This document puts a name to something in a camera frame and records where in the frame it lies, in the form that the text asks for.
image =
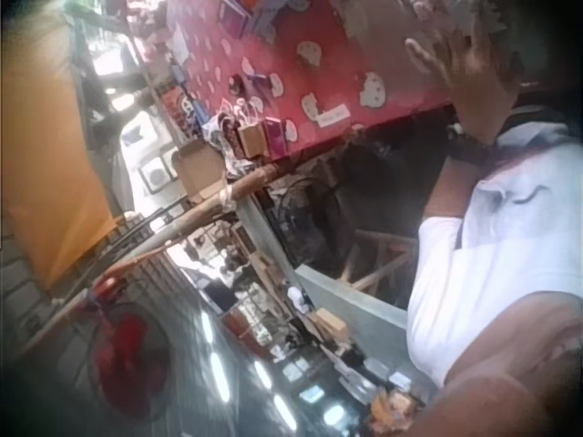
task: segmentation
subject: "skin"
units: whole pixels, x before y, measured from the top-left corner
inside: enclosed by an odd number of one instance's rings
[[[465,132],[493,144],[517,101],[519,81],[511,74],[514,63],[495,56],[481,2],[473,4],[470,44],[441,1],[414,9],[435,41],[435,55],[412,39],[407,51],[449,91]],[[448,158],[425,216],[463,218],[482,176],[482,168]],[[582,332],[580,299],[539,292],[520,300],[457,360],[442,393],[406,435],[571,435],[583,404],[581,343],[573,344]]]

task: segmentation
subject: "white label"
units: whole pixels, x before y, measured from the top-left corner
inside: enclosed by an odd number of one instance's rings
[[[334,109],[322,112],[319,116],[316,117],[316,121],[318,122],[318,126],[326,127],[333,125],[334,123],[338,123],[339,121],[342,121],[349,116],[350,111],[348,110],[348,106],[342,103],[340,106],[335,107]]]

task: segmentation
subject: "white shirt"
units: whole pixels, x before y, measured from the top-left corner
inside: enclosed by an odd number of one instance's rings
[[[556,145],[478,182],[465,219],[429,218],[408,309],[415,366],[444,385],[447,373],[488,324],[538,291],[583,298],[583,153],[564,125],[527,123],[501,147]],[[455,249],[462,229],[461,249]]]

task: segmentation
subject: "ceiling light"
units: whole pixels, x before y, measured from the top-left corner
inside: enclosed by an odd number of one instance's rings
[[[204,338],[207,339],[208,344],[211,344],[213,341],[213,336],[212,327],[210,326],[209,314],[203,311],[200,314],[200,318],[202,319],[202,330],[204,330]]]
[[[324,390],[319,385],[313,385],[300,393],[300,397],[308,403],[316,403],[324,395]]]
[[[267,389],[270,390],[271,386],[273,385],[271,382],[271,378],[269,373],[265,370],[265,368],[263,367],[263,364],[261,364],[258,361],[255,361],[255,371],[257,372],[257,374],[259,375],[259,379],[261,380],[261,382],[263,382],[263,386]]]
[[[292,430],[295,431],[298,429],[298,424],[296,423],[295,419],[293,418],[293,414],[290,411],[290,408],[285,403],[285,401],[281,398],[279,394],[276,394],[273,398],[273,402],[275,402],[275,408],[277,408],[278,412],[280,412],[281,417],[285,420],[286,425]]]
[[[340,405],[334,405],[330,410],[324,413],[324,422],[328,426],[334,426],[344,416],[344,408]]]
[[[212,352],[210,355],[210,366],[212,367],[212,374],[215,377],[217,389],[219,389],[220,398],[223,402],[227,403],[230,399],[229,384],[227,383],[222,362],[220,362],[219,355],[216,352]]]

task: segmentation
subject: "hand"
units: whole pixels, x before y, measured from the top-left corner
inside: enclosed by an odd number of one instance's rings
[[[434,52],[429,53],[414,39],[405,41],[409,55],[431,71],[449,91],[465,132],[482,142],[493,144],[516,103],[520,82],[516,62],[496,62],[494,49],[483,27],[483,2],[472,5],[471,44],[455,28],[442,0],[414,5],[422,21],[433,22]]]

